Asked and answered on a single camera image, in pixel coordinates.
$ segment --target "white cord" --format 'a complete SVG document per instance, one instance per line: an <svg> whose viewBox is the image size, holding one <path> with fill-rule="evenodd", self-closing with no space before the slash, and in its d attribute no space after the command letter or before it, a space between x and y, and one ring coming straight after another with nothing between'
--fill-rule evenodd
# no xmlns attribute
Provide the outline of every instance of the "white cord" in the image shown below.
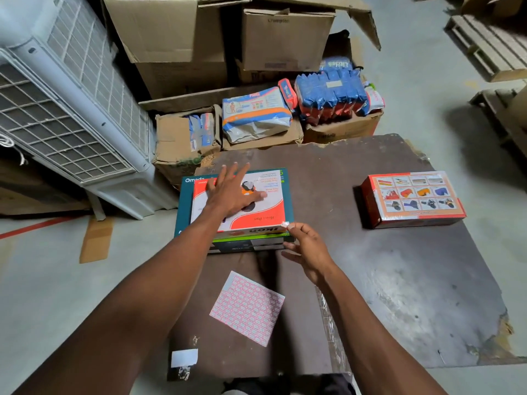
<svg viewBox="0 0 527 395"><path fill-rule="evenodd" d="M14 148L18 151L18 153L20 154L20 166L27 163L26 159L24 158L24 154L18 148L15 147L15 142L2 133L0 133L0 145L6 148Z"/></svg>

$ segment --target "brown tabletop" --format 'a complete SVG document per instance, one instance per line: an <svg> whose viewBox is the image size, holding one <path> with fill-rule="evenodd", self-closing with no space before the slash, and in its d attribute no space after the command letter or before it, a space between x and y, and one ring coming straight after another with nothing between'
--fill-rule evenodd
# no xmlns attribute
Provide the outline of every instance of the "brown tabletop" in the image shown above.
<svg viewBox="0 0 527 395"><path fill-rule="evenodd" d="M485 351L497 333L506 307L464 223L378 230L361 224L354 187L368 174L434 170L400 136L222 152L197 174L217 173L234 161L250 162L253 169L288 169L295 220L323 236L373 312L422 365L478 364L477 351ZM298 265L277 258L269 264L277 268L270 284L285 295L285 303L266 348L209 316L231 270L274 289L259 272L256 255L207 258L171 334L171 350L199 350L189 378L332 371L315 288Z"/></svg>

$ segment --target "forearm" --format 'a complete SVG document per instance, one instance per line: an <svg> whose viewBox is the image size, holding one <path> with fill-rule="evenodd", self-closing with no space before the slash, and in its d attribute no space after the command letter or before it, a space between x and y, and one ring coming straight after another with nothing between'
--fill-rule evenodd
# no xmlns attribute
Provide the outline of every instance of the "forearm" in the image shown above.
<svg viewBox="0 0 527 395"><path fill-rule="evenodd" d="M186 306L223 218L217 208L204 210L130 273L17 394L128 393Z"/></svg>
<svg viewBox="0 0 527 395"><path fill-rule="evenodd" d="M337 324L361 392L369 395L446 395L427 371L399 345L336 265L321 291Z"/></svg>

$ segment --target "gray floor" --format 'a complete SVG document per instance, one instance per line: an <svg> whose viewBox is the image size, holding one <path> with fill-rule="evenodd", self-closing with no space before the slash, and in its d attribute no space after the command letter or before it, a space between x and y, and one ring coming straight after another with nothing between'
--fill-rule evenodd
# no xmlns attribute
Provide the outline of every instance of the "gray floor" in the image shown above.
<svg viewBox="0 0 527 395"><path fill-rule="evenodd" d="M364 36L366 73L384 96L378 134L397 132L445 170L469 217L465 224L497 279L514 334L512 352L527 355L527 183L499 148L484 115L467 105L488 84L444 33L444 0L365 0L382 42L377 52ZM333 27L359 33L339 13ZM0 241L0 394L11 393L81 323L128 272L172 237L175 211L138 222L117 219L107 260L79 265L87 218ZM1 221L0 232L33 223ZM218 382L164 381L160 350L137 380L133 394L214 393ZM434 369L452 395L520 394L527 366Z"/></svg>

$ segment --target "pink grid sticker sheet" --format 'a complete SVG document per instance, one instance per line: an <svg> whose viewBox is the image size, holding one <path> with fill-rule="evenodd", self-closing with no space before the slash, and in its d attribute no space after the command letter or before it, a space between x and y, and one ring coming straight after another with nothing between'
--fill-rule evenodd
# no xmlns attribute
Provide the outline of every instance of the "pink grid sticker sheet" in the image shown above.
<svg viewBox="0 0 527 395"><path fill-rule="evenodd" d="M285 297L231 271L210 315L267 346Z"/></svg>

